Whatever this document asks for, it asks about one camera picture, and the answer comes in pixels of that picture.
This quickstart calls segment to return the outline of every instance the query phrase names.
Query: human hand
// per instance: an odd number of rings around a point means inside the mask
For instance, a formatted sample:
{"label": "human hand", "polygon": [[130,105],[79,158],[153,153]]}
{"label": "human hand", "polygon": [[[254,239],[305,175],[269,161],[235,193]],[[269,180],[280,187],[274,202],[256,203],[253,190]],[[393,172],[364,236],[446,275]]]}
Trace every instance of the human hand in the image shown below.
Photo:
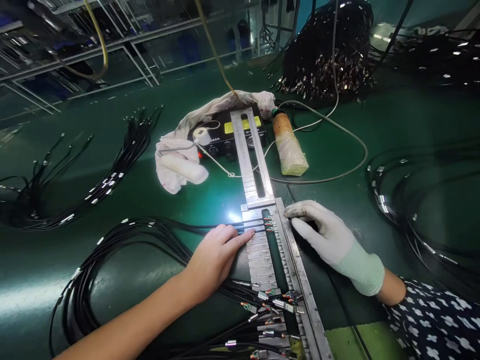
{"label": "human hand", "polygon": [[[363,295],[378,294],[385,277],[382,261],[363,249],[341,218],[313,200],[296,202],[285,210],[292,226],[323,261],[350,278]],[[305,221],[315,221],[318,232]]]}
{"label": "human hand", "polygon": [[232,225],[222,224],[203,238],[185,270],[179,274],[195,305],[220,287],[229,275],[237,251],[254,234],[255,230],[250,229],[239,235]]}

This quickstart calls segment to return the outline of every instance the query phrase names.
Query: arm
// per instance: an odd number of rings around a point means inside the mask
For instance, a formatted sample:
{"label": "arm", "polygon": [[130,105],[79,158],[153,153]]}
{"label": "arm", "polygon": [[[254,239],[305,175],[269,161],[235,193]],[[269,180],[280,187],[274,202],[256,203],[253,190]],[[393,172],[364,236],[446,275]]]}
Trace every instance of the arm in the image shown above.
{"label": "arm", "polygon": [[[416,280],[404,280],[367,253],[342,219],[312,200],[285,215],[320,257],[366,296],[376,296],[409,359],[470,359],[480,353],[480,307]],[[318,232],[304,222],[315,221]]]}
{"label": "arm", "polygon": [[201,241],[185,270],[139,304],[57,356],[56,360],[130,360],[176,319],[206,300],[227,278],[237,251],[255,231],[219,225]]}

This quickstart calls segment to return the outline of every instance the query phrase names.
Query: cylindrical tool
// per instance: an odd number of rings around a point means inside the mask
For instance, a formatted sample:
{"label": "cylindrical tool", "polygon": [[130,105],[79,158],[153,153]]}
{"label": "cylindrical tool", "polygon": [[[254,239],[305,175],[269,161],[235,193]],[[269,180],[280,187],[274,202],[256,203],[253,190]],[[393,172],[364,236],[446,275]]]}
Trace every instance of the cylindrical tool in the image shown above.
{"label": "cylindrical tool", "polygon": [[295,137],[290,119],[281,110],[275,110],[273,132],[275,143],[280,155],[280,168],[283,175],[301,176],[309,168],[299,141]]}

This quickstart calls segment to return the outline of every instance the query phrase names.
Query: yellow label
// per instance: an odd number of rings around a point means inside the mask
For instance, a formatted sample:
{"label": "yellow label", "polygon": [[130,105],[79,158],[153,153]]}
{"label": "yellow label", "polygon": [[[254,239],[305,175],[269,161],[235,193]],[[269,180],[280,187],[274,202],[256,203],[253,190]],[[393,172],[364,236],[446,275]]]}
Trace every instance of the yellow label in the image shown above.
{"label": "yellow label", "polygon": [[[257,128],[260,125],[262,125],[262,123],[260,122],[260,118],[258,116],[255,116],[254,119],[255,119],[255,125],[256,125]],[[243,124],[243,130],[250,129],[250,124],[249,124],[248,119],[243,119],[241,121],[241,123]],[[231,134],[233,132],[234,132],[234,125],[231,122],[226,122],[225,123],[225,134]]]}

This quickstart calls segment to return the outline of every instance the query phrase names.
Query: yellow cable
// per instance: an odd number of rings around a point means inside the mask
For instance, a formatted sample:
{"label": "yellow cable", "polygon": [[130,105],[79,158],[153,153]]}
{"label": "yellow cable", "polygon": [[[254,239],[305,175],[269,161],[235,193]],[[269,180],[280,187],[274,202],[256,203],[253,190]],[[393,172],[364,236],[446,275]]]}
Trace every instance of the yellow cable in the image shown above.
{"label": "yellow cable", "polygon": [[82,78],[95,80],[95,79],[100,79],[107,72],[107,70],[109,68],[109,54],[107,52],[107,46],[105,45],[105,40],[104,40],[104,37],[102,35],[102,31],[100,30],[100,27],[99,27],[99,24],[97,23],[97,19],[95,18],[94,12],[92,11],[92,8],[90,7],[89,0],[83,0],[83,2],[85,3],[86,11],[90,15],[91,22],[93,23],[93,26],[95,27],[98,38],[100,39],[101,52],[103,53],[103,68],[101,69],[101,71],[99,73],[94,73],[92,75],[87,75],[87,74],[83,74],[81,72],[78,72],[78,71],[72,69],[66,63],[64,63],[59,57],[56,56],[55,58],[62,66],[64,66],[68,70],[70,70],[75,75],[78,75]]}
{"label": "yellow cable", "polygon": [[195,0],[195,4],[198,10],[198,15],[200,16],[200,19],[201,19],[201,23],[203,24],[203,29],[205,30],[206,37],[208,38],[208,42],[210,43],[211,51],[213,52],[213,56],[215,57],[215,60],[218,65],[218,68],[220,69],[221,75],[223,76],[223,80],[225,80],[225,83],[230,88],[231,92],[235,94],[235,96],[239,99],[239,95],[234,90],[232,85],[230,85],[229,81],[227,80],[227,76],[225,75],[224,67],[220,62],[219,55],[217,54],[217,50],[215,49],[215,46],[214,46],[214,41],[210,36],[209,28],[207,27],[207,21],[205,20],[204,11],[202,10],[202,5],[200,4],[200,0]]}

